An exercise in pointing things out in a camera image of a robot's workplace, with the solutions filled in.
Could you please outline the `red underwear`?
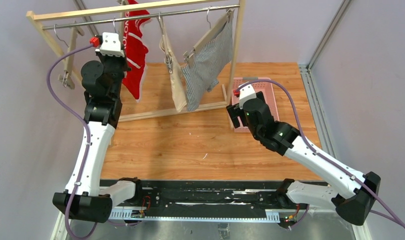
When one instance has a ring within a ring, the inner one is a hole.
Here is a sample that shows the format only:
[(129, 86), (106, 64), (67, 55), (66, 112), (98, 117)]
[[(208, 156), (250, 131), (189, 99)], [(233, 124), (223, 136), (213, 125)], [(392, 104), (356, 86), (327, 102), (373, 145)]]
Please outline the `red underwear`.
[(123, 22), (122, 43), (130, 71), (122, 83), (137, 102), (142, 96), (142, 85), (147, 70), (146, 56), (149, 53), (143, 40), (143, 28), (150, 21), (150, 18), (140, 18)]

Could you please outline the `cream underwear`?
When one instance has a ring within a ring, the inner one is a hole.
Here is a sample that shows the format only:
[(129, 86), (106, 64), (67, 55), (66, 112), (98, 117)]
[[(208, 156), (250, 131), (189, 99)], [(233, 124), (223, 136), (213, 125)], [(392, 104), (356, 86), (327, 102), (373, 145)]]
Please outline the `cream underwear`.
[(171, 54), (172, 61), (173, 61), (172, 62), (173, 63), (173, 66), (172, 66), (173, 72), (172, 72), (172, 74), (169, 74), (170, 84), (171, 84), (171, 96), (172, 96), (172, 100), (174, 103), (175, 111), (177, 113), (180, 113), (184, 109), (184, 107), (187, 105), (186, 92), (185, 92), (184, 85), (182, 82), (183, 71), (182, 71), (181, 65), (178, 63), (178, 60), (173, 52), (173, 48), (171, 46), (170, 39), (168, 37), (167, 29), (165, 31), (166, 31), (167, 39), (168, 39), (169, 52)]

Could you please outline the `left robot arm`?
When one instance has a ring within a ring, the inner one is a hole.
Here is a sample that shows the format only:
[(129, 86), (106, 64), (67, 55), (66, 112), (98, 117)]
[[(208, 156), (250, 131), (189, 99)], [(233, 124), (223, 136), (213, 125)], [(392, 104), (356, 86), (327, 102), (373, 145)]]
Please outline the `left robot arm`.
[(79, 119), (83, 138), (73, 173), (63, 192), (53, 195), (52, 203), (67, 220), (105, 223), (112, 209), (123, 202), (141, 204), (142, 182), (137, 177), (123, 177), (115, 184), (100, 189), (100, 178), (108, 146), (118, 126), (122, 102), (122, 80), (130, 71), (124, 50), (108, 53), (96, 49), (98, 60), (87, 62), (81, 69), (85, 88), (84, 116), (68, 107), (55, 94), (48, 73), (46, 83), (54, 99)]

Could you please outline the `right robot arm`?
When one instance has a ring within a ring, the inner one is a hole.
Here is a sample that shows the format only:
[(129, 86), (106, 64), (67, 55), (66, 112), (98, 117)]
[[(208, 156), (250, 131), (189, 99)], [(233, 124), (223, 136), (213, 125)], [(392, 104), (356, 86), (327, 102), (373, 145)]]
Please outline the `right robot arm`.
[(234, 127), (248, 127), (266, 149), (304, 165), (328, 183), (320, 186), (287, 178), (276, 191), (280, 200), (334, 210), (348, 223), (362, 226), (376, 201), (373, 194), (379, 192), (381, 177), (348, 167), (305, 139), (297, 128), (275, 120), (261, 96), (257, 92), (245, 103), (227, 106)]

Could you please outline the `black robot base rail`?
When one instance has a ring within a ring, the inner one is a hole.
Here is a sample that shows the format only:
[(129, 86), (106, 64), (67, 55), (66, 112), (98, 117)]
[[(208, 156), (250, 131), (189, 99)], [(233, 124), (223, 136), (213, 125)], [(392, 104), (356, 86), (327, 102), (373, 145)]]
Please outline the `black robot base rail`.
[(300, 220), (305, 210), (333, 213), (278, 198), (281, 181), (143, 180), (141, 200), (116, 206), (109, 223), (117, 226), (149, 221), (283, 223)]

